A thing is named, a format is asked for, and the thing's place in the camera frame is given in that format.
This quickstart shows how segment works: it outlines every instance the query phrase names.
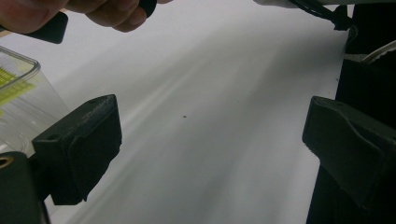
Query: finger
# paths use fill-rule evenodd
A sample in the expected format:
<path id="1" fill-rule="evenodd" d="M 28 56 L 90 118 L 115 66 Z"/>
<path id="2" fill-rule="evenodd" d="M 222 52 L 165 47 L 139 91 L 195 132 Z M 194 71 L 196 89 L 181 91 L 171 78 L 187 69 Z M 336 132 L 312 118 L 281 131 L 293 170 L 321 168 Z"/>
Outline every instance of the finger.
<path id="1" fill-rule="evenodd" d="M 64 4 L 65 1 L 0 0 L 0 24 L 13 32 L 32 33 L 54 17 Z"/>
<path id="2" fill-rule="evenodd" d="M 87 17 L 102 26 L 117 26 L 126 21 L 139 4 L 139 0 L 110 0 Z"/>
<path id="3" fill-rule="evenodd" d="M 146 21 L 146 18 L 146 11 L 141 7 L 137 7 L 134 13 L 132 13 L 126 21 L 114 26 L 113 28 L 124 33 L 131 32 L 143 24 Z"/>
<path id="4" fill-rule="evenodd" d="M 89 13 L 95 11 L 105 2 L 107 0 L 70 0 L 66 8 L 79 13 Z"/>

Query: white surface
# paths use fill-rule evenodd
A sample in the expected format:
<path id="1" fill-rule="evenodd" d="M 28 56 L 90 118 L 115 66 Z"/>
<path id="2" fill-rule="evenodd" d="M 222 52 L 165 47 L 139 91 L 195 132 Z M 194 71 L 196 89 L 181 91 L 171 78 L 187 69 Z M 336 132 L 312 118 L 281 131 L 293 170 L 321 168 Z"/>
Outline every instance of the white surface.
<path id="1" fill-rule="evenodd" d="M 119 99 L 119 156 L 54 224 L 305 223 L 318 171 L 306 111 L 334 97 L 347 33 L 249 0 L 175 0 L 129 34 L 69 17 L 59 46 L 0 39 L 40 61 L 70 108 Z"/>

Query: black device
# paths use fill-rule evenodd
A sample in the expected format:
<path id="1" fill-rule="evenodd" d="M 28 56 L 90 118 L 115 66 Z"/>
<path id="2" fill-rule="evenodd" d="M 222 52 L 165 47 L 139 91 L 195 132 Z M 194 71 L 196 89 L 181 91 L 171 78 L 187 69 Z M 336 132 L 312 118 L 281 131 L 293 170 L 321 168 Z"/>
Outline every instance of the black device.
<path id="1" fill-rule="evenodd" d="M 115 95 L 92 99 L 56 122 L 32 143 L 35 154 L 0 154 L 0 223 L 47 224 L 44 200 L 74 205 L 88 194 L 121 145 Z"/>
<path id="2" fill-rule="evenodd" d="M 351 61 L 395 41 L 395 11 L 354 7 L 359 35 L 346 46 L 335 100 L 311 100 L 303 141 L 320 168 L 307 224 L 396 223 L 396 51 Z"/>

